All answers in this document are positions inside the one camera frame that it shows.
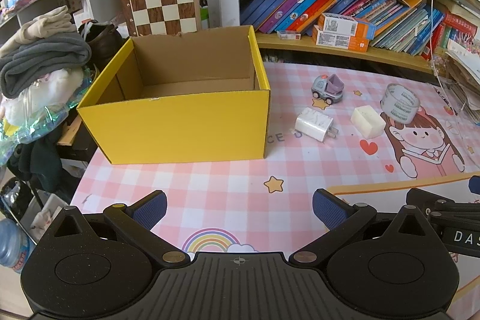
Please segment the white foam block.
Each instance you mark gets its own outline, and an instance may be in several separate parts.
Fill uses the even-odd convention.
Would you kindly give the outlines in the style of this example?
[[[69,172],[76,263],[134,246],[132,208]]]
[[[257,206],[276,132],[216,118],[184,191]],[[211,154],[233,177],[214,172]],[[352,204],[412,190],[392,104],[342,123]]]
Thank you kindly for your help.
[[[351,122],[366,140],[383,134],[386,125],[385,120],[371,106],[356,107],[352,112]]]

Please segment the white power adapter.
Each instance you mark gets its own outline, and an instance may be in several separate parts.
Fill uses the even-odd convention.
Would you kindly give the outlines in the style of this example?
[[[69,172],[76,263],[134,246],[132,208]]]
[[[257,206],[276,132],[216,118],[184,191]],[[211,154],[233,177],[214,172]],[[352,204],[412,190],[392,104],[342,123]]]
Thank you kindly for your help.
[[[306,107],[295,120],[295,130],[319,142],[324,142],[326,137],[336,138],[338,135],[333,121],[333,118],[320,111]]]

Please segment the clear tape roll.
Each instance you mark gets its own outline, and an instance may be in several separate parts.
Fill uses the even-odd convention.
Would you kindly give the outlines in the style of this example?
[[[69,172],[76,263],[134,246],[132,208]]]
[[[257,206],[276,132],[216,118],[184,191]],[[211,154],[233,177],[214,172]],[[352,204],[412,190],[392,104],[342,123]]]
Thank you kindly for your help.
[[[383,112],[394,121],[407,125],[413,121],[421,101],[410,89],[399,84],[389,84],[380,101]]]

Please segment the purple toy truck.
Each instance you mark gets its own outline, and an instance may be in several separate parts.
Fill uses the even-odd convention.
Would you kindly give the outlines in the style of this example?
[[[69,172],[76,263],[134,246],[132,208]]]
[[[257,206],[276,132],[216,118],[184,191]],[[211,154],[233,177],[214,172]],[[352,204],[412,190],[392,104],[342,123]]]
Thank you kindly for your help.
[[[335,74],[322,75],[314,80],[311,90],[315,99],[322,99],[332,105],[342,101],[344,84]]]

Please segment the pink cartoon desk mat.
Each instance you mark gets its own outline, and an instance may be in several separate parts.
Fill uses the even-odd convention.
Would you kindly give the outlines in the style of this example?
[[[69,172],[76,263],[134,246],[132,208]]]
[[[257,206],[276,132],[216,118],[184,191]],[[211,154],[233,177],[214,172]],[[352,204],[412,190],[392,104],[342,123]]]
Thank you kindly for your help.
[[[296,132],[295,119],[312,105],[312,82],[326,69],[269,63],[266,71],[272,93],[266,158],[120,166],[97,151],[73,204],[84,213],[98,213],[161,189],[168,211],[154,232],[187,253],[292,253],[326,230],[312,211],[318,188],[337,190],[380,211],[398,210],[412,180],[387,136],[366,140],[350,120],[356,107],[378,107],[393,79],[337,70],[345,85],[343,100],[325,113],[338,134],[319,142]]]

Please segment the yellow cardboard box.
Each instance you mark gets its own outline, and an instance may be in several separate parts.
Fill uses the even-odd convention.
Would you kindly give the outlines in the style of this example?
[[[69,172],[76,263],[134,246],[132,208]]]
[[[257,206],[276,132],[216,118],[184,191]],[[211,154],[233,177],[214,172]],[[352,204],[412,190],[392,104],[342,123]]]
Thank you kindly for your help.
[[[77,107],[113,164],[262,159],[270,85],[252,27],[129,39]]]

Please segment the stack of loose papers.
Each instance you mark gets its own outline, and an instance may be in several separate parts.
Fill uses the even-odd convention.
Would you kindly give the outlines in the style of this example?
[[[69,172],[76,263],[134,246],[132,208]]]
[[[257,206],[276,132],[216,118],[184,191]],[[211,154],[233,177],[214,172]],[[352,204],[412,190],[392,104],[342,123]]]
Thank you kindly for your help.
[[[479,46],[473,51],[452,39],[434,52],[433,67],[445,79],[447,91],[465,116],[479,126]]]

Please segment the brown leather bag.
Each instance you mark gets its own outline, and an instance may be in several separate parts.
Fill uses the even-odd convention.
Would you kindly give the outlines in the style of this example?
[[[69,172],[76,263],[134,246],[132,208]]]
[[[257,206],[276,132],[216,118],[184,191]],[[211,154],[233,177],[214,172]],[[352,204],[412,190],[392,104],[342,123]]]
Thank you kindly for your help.
[[[126,40],[113,23],[99,23],[96,19],[83,23],[78,32],[91,48],[90,64],[102,71],[122,48]]]

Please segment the lower orange white box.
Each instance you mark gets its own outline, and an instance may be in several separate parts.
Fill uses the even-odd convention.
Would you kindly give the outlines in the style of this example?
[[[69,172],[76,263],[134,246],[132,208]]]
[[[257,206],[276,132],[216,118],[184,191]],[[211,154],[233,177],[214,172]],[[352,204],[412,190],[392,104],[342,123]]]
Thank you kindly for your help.
[[[369,40],[361,37],[344,36],[336,33],[324,32],[318,25],[312,29],[312,40],[316,46],[325,46],[336,49],[346,49],[365,53]]]

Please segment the orange white box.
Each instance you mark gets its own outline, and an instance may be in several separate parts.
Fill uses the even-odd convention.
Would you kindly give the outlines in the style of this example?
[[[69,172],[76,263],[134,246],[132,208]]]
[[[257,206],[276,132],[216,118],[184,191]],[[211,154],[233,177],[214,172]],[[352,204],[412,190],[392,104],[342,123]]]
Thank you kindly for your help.
[[[365,53],[369,40],[361,37],[344,36],[336,33],[324,32],[318,25],[312,29],[312,40],[316,46],[325,46],[336,49],[346,49]]]
[[[334,13],[322,13],[317,24],[324,32],[367,40],[373,40],[377,31],[377,27],[366,20]]]

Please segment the grey folded blanket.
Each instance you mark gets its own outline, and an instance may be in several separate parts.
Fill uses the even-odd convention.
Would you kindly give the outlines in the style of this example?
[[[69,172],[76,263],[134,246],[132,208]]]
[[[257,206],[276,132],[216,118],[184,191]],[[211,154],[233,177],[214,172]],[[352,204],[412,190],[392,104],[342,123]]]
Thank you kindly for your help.
[[[83,67],[92,50],[78,32],[36,40],[1,57],[1,93],[16,98],[35,80],[63,68]]]

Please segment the small red white box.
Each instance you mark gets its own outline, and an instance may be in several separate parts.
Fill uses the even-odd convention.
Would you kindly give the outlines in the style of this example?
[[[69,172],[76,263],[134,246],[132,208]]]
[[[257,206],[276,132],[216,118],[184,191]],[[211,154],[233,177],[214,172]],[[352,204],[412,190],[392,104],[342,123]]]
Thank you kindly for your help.
[[[280,40],[300,40],[302,35],[295,31],[282,30],[277,32],[277,36]]]

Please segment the upper orange white box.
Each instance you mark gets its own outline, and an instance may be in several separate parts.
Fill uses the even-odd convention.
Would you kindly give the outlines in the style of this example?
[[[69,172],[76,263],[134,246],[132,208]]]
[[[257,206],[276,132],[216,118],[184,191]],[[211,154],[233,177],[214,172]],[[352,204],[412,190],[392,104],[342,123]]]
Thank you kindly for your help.
[[[317,24],[324,32],[367,40],[373,40],[377,31],[377,27],[366,20],[334,13],[322,13]]]

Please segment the beige folded cloth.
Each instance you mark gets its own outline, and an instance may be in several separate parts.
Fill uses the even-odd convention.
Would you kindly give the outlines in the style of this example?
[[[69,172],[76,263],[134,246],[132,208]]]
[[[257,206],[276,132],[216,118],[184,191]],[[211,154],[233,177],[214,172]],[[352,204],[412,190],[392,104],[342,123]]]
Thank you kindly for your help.
[[[57,33],[75,32],[77,27],[71,22],[68,7],[57,7],[44,15],[38,15],[34,19],[24,23],[17,32],[10,37],[1,47],[1,58],[23,45],[51,37]]]

